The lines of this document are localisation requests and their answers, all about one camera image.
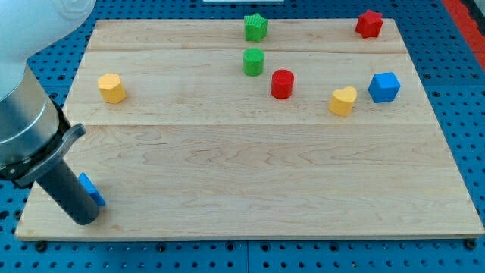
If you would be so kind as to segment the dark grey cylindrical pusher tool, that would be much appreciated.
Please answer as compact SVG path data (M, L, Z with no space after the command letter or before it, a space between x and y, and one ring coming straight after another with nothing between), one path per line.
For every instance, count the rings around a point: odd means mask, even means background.
M92 223L99 207L64 160L36 182L79 225Z

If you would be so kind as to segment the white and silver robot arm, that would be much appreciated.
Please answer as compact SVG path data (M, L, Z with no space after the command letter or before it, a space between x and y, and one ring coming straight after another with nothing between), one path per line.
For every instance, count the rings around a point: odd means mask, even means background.
M1 3L1 178L19 188L37 182L77 224L93 222L99 207L64 156L85 134L70 125L27 60L78 28L95 0Z

